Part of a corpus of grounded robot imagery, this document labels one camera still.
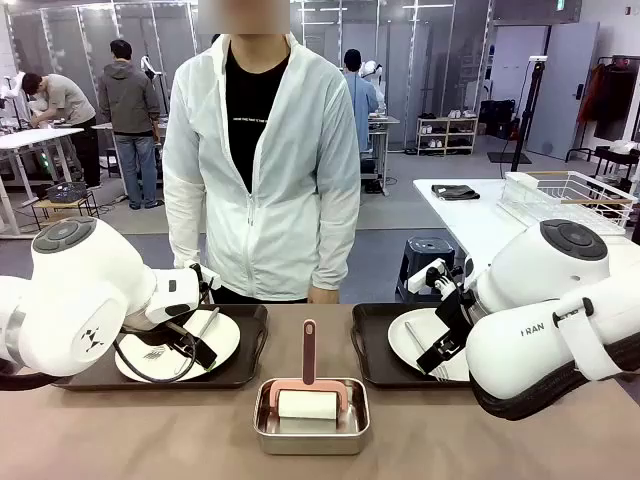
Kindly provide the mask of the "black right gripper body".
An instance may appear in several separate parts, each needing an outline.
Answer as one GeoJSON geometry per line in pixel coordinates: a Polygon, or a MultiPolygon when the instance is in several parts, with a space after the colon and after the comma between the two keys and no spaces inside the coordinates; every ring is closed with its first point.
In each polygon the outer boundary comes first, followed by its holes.
{"type": "Polygon", "coordinates": [[[448,330],[434,342],[439,346],[464,346],[472,329],[469,309],[474,305],[474,294],[463,291],[460,287],[442,298],[436,309],[436,316],[448,330]]]}

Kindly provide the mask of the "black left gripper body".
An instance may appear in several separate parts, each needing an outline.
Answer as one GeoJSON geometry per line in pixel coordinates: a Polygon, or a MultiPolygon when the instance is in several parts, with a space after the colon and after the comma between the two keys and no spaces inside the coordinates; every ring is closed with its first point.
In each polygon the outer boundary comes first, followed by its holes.
{"type": "Polygon", "coordinates": [[[192,353],[195,344],[195,337],[183,326],[172,321],[159,324],[151,330],[124,327],[123,333],[134,335],[149,346],[166,345],[169,349],[181,353],[192,353]]]}

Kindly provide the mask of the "silver table knife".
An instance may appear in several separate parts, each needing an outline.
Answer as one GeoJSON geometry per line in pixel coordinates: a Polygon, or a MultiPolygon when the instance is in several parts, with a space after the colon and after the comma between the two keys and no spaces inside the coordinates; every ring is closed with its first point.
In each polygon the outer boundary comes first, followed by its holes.
{"type": "Polygon", "coordinates": [[[425,353],[427,348],[424,346],[421,338],[419,337],[418,333],[415,331],[415,329],[414,329],[413,325],[411,324],[411,322],[410,321],[405,321],[404,322],[404,326],[405,326],[405,329],[407,330],[409,336],[413,340],[413,342],[419,348],[420,352],[421,353],[425,353]]]}
{"type": "Polygon", "coordinates": [[[209,327],[212,325],[212,323],[214,322],[214,320],[217,318],[218,314],[219,314],[219,307],[214,308],[212,311],[210,311],[210,315],[208,317],[208,319],[206,320],[206,322],[202,325],[198,337],[200,339],[204,338],[204,335],[206,334],[207,330],[209,329],[209,327]]]}

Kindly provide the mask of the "white round plate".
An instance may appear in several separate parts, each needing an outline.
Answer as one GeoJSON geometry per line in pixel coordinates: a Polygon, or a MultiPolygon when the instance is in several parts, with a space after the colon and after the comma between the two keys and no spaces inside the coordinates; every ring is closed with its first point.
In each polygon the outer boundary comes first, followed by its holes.
{"type": "MultiPolygon", "coordinates": [[[[202,325],[210,315],[209,310],[196,310],[180,321],[194,337],[198,337],[202,325]]],[[[239,345],[239,327],[235,321],[219,311],[217,318],[204,335],[203,340],[218,354],[220,358],[227,359],[239,345]]],[[[143,343],[134,335],[125,335],[118,341],[116,355],[126,366],[127,376],[131,379],[146,383],[178,382],[181,379],[192,379],[202,373],[209,373],[215,367],[205,372],[195,363],[193,353],[181,353],[169,349],[166,345],[164,355],[155,361],[147,361],[143,356],[155,346],[143,343]]]]}
{"type": "MultiPolygon", "coordinates": [[[[422,354],[405,329],[404,322],[410,321],[415,331],[428,349],[438,340],[448,328],[436,316],[434,309],[417,309],[399,315],[392,321],[388,328],[388,343],[404,363],[414,370],[425,374],[417,365],[416,360],[422,354]]],[[[443,362],[448,370],[450,380],[453,382],[468,382],[469,370],[465,353],[461,351],[452,359],[443,362]]]]}

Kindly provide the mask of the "dark brown serving tray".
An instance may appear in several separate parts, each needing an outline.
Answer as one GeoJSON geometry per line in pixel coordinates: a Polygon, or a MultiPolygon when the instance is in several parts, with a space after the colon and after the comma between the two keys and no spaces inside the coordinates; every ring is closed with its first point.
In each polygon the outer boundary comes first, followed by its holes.
{"type": "Polygon", "coordinates": [[[114,350],[109,350],[85,372],[59,380],[54,385],[74,392],[239,389],[256,375],[268,336],[268,313],[264,306],[258,305],[223,306],[220,313],[238,325],[239,345],[227,359],[220,358],[209,373],[171,384],[140,382],[127,376],[126,366],[114,350]]]}
{"type": "Polygon", "coordinates": [[[406,305],[399,303],[361,303],[352,309],[351,342],[356,351],[361,376],[381,390],[428,390],[469,388],[468,380],[440,380],[422,374],[396,355],[387,333],[392,321],[401,314],[435,311],[435,303],[406,305]]]}

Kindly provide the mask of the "pink lint roller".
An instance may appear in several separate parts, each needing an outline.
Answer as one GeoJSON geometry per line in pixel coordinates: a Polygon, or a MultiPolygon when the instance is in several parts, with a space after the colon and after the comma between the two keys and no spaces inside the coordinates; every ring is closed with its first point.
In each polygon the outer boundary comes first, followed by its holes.
{"type": "Polygon", "coordinates": [[[304,321],[301,377],[279,378],[271,384],[269,407],[280,418],[337,421],[348,407],[343,382],[316,377],[316,330],[314,320],[304,321]]]}

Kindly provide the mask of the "white sleeved left forearm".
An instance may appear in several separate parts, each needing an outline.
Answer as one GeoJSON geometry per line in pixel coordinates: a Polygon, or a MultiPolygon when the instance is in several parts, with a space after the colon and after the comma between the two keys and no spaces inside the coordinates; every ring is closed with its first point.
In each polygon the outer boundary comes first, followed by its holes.
{"type": "Polygon", "coordinates": [[[313,287],[329,291],[340,288],[348,273],[347,258],[355,240],[359,208],[358,195],[321,204],[318,264],[311,275],[313,287]]]}

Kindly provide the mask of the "white sleeved right forearm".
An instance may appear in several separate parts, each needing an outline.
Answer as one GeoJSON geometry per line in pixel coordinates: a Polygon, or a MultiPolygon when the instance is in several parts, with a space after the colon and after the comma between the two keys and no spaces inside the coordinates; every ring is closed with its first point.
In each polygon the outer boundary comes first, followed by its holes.
{"type": "Polygon", "coordinates": [[[165,167],[163,193],[174,266],[184,268],[199,263],[204,185],[183,180],[165,167]]]}

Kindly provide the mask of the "dark blue plastic stool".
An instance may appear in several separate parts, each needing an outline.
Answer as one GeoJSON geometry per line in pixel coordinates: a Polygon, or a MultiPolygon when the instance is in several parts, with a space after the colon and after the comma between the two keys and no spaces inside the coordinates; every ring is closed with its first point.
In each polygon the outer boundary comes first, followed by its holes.
{"type": "Polygon", "coordinates": [[[396,298],[405,304],[439,302],[441,295],[435,288],[424,287],[417,294],[408,290],[408,279],[428,264],[440,258],[449,268],[454,267],[455,249],[445,239],[413,236],[404,247],[396,284],[396,298]]]}

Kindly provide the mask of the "white side table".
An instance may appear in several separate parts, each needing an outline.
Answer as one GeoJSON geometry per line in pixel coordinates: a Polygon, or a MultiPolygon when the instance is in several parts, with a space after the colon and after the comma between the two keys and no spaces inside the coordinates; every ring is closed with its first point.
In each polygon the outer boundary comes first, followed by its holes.
{"type": "MultiPolygon", "coordinates": [[[[526,226],[497,205],[504,182],[499,179],[418,179],[415,189],[444,223],[473,262],[487,265],[526,226]],[[434,185],[468,185],[480,194],[476,200],[445,201],[432,192],[434,185]]],[[[640,280],[640,246],[622,236],[606,236],[610,273],[640,280]]]]}

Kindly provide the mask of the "black tray on side table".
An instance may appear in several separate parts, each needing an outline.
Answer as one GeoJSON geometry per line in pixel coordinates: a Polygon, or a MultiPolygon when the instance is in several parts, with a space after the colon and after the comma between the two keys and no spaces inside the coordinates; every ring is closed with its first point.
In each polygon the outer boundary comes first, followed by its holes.
{"type": "Polygon", "coordinates": [[[481,198],[480,194],[468,185],[434,184],[431,191],[436,198],[444,201],[467,201],[481,198]]]}

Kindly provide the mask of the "stainless steel rectangular container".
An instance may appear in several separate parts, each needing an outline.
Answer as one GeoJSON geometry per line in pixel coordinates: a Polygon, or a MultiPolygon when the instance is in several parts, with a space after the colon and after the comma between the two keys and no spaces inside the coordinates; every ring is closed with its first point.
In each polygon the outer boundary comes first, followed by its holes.
{"type": "Polygon", "coordinates": [[[371,433],[369,401],[364,384],[339,378],[347,390],[345,412],[334,423],[320,419],[283,419],[269,406],[274,379],[262,383],[255,402],[253,427],[263,452],[270,455],[357,455],[371,433]]]}

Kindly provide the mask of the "wooden shoe rack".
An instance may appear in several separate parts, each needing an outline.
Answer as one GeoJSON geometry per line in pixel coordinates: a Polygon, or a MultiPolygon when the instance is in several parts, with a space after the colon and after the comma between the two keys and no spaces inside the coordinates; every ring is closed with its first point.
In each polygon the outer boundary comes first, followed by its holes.
{"type": "Polygon", "coordinates": [[[470,155],[474,151],[477,117],[418,118],[415,149],[418,155],[470,155]]]}

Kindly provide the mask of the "person in white jacket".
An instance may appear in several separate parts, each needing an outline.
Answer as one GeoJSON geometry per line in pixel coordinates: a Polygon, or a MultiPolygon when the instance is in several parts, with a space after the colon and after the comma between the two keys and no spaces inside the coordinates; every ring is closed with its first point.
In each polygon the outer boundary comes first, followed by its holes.
{"type": "Polygon", "coordinates": [[[199,0],[215,41],[175,72],[164,168],[202,183],[200,262],[221,304],[308,302],[321,204],[361,195],[347,81],[287,0],[199,0]]]}

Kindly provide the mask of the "black equipment cases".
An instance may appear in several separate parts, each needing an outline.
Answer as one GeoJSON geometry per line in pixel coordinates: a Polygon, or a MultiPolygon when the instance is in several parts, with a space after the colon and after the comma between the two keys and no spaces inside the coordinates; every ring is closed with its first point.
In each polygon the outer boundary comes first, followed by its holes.
{"type": "Polygon", "coordinates": [[[479,122],[485,125],[485,134],[508,139],[512,131],[515,106],[514,99],[482,101],[479,122]]]}

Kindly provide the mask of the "black tripod stand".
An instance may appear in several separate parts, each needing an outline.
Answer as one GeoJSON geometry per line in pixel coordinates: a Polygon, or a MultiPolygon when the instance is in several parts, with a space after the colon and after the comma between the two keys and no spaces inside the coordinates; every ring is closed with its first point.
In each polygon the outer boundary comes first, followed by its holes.
{"type": "Polygon", "coordinates": [[[529,57],[529,63],[532,65],[531,82],[525,108],[522,111],[515,150],[511,155],[511,172],[517,172],[520,165],[525,136],[533,118],[534,104],[539,92],[547,60],[548,57],[546,55],[529,57]]]}

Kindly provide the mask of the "person in blue shirt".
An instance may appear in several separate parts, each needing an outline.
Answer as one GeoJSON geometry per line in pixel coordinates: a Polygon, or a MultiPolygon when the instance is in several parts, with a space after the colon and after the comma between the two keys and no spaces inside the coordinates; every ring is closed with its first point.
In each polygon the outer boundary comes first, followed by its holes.
{"type": "Polygon", "coordinates": [[[349,49],[344,54],[344,76],[351,95],[354,112],[359,151],[369,149],[369,115],[375,113],[379,102],[374,86],[361,77],[361,53],[356,49],[349,49]]]}

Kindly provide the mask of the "white work desk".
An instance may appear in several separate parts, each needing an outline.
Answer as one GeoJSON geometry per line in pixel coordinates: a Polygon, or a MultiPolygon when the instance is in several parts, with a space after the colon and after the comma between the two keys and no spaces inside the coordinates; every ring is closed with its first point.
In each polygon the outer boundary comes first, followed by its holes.
{"type": "MultiPolygon", "coordinates": [[[[42,150],[47,158],[50,176],[54,182],[58,181],[57,169],[55,161],[49,155],[49,147],[53,145],[58,154],[59,163],[61,165],[65,182],[71,182],[72,176],[69,170],[67,156],[62,147],[62,139],[70,137],[73,134],[82,132],[81,128],[36,128],[30,130],[22,130],[19,132],[0,136],[0,159],[9,156],[14,160],[18,168],[18,173],[22,179],[24,189],[28,196],[27,205],[37,201],[31,190],[31,185],[27,178],[26,170],[21,157],[21,150],[29,147],[30,149],[42,150]]],[[[0,175],[0,239],[26,239],[27,234],[21,231],[19,227],[14,209],[11,204],[9,195],[6,191],[4,182],[0,175]]]]}

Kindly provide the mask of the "man in gray hoodie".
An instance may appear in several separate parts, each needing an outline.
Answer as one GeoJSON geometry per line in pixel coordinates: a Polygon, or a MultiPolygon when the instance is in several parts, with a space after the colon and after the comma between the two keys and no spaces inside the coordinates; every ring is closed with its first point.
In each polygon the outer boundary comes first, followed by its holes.
{"type": "Polygon", "coordinates": [[[156,142],[160,107],[151,80],[132,64],[131,45],[110,42],[113,61],[98,81],[98,103],[112,126],[129,207],[153,209],[163,204],[156,196],[156,142]]]}

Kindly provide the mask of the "man in beige shirt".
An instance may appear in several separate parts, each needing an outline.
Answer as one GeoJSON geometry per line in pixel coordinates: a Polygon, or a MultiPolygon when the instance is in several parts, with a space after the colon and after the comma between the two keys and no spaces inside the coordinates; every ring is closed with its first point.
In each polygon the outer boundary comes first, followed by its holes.
{"type": "Polygon", "coordinates": [[[93,129],[93,126],[97,125],[96,111],[84,92],[74,81],[58,74],[40,76],[36,73],[26,73],[21,88],[28,96],[44,98],[47,104],[44,111],[32,115],[30,123],[33,127],[62,118],[72,128],[81,129],[81,132],[72,134],[70,139],[82,167],[87,188],[99,188],[99,142],[97,131],[93,129]]]}

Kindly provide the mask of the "black clothes rack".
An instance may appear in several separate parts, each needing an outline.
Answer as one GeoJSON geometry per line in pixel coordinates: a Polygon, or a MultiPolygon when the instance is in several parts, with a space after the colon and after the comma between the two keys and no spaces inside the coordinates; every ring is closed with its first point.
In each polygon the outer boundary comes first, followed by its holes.
{"type": "Polygon", "coordinates": [[[574,141],[568,158],[586,154],[604,144],[612,145],[625,136],[636,86],[640,81],[640,56],[601,56],[578,93],[581,107],[574,141]]]}

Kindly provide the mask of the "low wooden shelf black frame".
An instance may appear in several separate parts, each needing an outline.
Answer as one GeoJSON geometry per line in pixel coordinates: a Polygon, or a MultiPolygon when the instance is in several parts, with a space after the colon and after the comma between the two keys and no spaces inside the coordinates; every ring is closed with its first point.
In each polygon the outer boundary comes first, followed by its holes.
{"type": "Polygon", "coordinates": [[[31,205],[31,210],[39,230],[59,220],[73,216],[100,217],[99,207],[92,192],[88,192],[84,198],[70,203],[55,203],[50,200],[39,200],[31,205]]]}

